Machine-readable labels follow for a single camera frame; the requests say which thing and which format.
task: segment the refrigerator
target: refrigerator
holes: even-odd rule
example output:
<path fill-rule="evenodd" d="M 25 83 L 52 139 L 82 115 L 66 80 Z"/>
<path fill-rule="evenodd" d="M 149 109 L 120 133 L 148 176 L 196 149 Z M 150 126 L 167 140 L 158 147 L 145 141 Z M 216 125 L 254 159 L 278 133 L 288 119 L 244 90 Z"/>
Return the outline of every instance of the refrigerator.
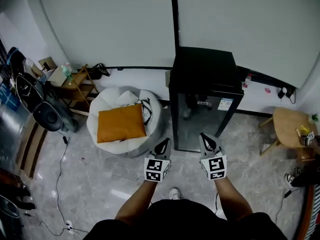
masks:
<path fill-rule="evenodd" d="M 200 152 L 199 134 L 218 138 L 244 96 L 233 54 L 179 47 L 169 95 L 174 149 Z"/>

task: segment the wooden stool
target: wooden stool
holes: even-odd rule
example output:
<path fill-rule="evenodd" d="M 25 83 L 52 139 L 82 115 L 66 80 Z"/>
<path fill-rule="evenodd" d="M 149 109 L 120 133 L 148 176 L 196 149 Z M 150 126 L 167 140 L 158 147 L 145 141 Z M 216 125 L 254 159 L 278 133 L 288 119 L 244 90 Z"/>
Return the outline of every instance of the wooden stool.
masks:
<path fill-rule="evenodd" d="M 294 111 L 284 107 L 277 107 L 273 116 L 267 121 L 261 123 L 259 128 L 263 127 L 267 123 L 273 121 L 274 130 L 277 140 L 271 144 L 266 150 L 260 153 L 263 156 L 274 147 L 282 145 L 288 149 L 301 149 L 307 148 L 300 143 L 299 136 L 296 129 L 300 129 L 300 126 L 309 128 L 310 131 L 314 132 L 314 135 L 318 135 L 317 126 L 313 123 L 310 124 L 308 121 L 308 115 L 300 111 Z"/>

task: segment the marble floor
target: marble floor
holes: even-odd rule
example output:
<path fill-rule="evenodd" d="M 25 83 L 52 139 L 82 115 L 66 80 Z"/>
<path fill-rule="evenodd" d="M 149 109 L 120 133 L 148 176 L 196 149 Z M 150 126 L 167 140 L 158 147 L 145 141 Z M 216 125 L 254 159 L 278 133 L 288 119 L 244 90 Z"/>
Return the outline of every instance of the marble floor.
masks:
<path fill-rule="evenodd" d="M 170 112 L 165 136 L 172 138 Z M 66 220 L 73 227 L 90 231 L 95 223 L 113 219 L 121 205 L 144 180 L 144 156 L 122 158 L 98 149 L 86 127 L 86 117 L 75 115 L 80 129 L 78 133 L 66 133 L 68 147 L 61 163 L 62 175 L 58 183 L 59 205 Z M 263 157 L 260 150 L 276 137 L 273 124 L 259 129 L 265 118 L 234 114 L 220 139 L 224 145 L 228 169 L 227 175 L 240 193 L 248 200 L 254 212 L 265 212 L 275 221 L 281 199 L 289 190 L 284 174 L 293 172 L 296 166 L 293 150 L 275 148 Z M 65 227 L 57 207 L 56 181 L 59 161 L 65 151 L 62 136 L 48 132 L 42 146 L 33 179 L 25 179 L 37 209 L 30 212 L 39 221 L 59 234 Z M 171 187 L 178 187 L 184 198 L 201 203 L 216 211 L 216 188 L 208 181 L 199 164 L 198 153 L 175 151 L 171 148 L 172 167 L 162 183 L 159 183 L 152 202 L 169 197 Z M 277 224 L 292 239 L 298 225 L 304 190 L 292 193 L 283 201 Z M 223 217 L 218 201 L 217 215 Z M 35 218 L 22 216 L 24 236 L 27 240 L 73 239 L 65 231 L 54 237 L 44 225 L 38 226 Z"/>

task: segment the table leg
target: table leg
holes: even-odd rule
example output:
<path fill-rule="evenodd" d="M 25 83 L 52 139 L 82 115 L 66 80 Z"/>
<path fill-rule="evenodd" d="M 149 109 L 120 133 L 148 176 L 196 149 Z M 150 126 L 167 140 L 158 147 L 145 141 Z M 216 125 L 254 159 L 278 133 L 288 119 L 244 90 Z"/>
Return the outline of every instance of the table leg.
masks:
<path fill-rule="evenodd" d="M 268 151 L 272 150 L 274 147 L 278 146 L 280 144 L 280 141 L 277 139 L 274 143 L 272 143 L 266 150 L 262 151 L 260 153 L 260 156 L 265 155 Z"/>
<path fill-rule="evenodd" d="M 261 128 L 262 126 L 266 125 L 267 123 L 271 122 L 274 118 L 271 116 L 270 118 L 268 118 L 267 121 L 264 121 L 263 123 L 259 124 L 259 128 Z"/>

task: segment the white sneaker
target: white sneaker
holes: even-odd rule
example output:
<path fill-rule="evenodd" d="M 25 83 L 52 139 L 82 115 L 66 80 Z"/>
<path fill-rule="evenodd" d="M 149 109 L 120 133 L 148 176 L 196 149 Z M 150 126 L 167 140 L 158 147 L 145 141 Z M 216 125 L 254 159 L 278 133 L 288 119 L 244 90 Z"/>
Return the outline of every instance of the white sneaker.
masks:
<path fill-rule="evenodd" d="M 173 187 L 170 189 L 169 199 L 171 199 L 171 200 L 180 200 L 181 199 L 180 191 L 177 187 Z"/>
<path fill-rule="evenodd" d="M 286 173 L 286 174 L 284 175 L 284 179 L 285 179 L 285 182 L 287 182 L 287 183 L 289 184 L 289 186 L 292 188 L 291 183 L 292 183 L 292 181 L 295 179 L 295 177 L 293 177 L 292 175 Z"/>

